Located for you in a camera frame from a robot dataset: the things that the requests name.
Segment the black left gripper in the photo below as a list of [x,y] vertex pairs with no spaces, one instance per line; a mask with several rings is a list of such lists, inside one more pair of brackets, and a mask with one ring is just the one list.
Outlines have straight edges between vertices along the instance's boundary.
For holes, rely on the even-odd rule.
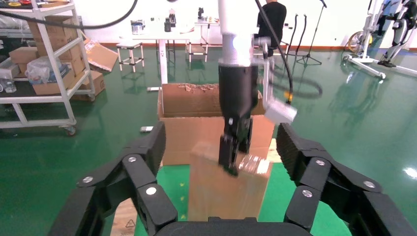
[[220,137],[219,165],[231,176],[238,176],[237,151],[249,153],[253,119],[251,112],[258,103],[258,66],[220,65],[219,102],[225,121]]

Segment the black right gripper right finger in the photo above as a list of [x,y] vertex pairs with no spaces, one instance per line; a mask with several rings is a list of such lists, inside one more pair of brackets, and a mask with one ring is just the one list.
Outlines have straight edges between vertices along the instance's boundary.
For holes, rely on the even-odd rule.
[[279,125],[276,150],[296,190],[286,223],[310,232],[319,203],[327,204],[354,236],[414,236],[416,230],[380,184],[337,162],[318,142]]

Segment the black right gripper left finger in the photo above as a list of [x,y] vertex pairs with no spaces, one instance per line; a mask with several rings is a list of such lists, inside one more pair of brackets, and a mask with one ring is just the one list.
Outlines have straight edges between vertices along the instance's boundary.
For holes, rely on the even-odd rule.
[[130,142],[120,155],[79,179],[52,224],[51,236],[100,236],[106,217],[131,199],[149,236],[178,220],[178,212],[157,183],[166,146],[165,123]]

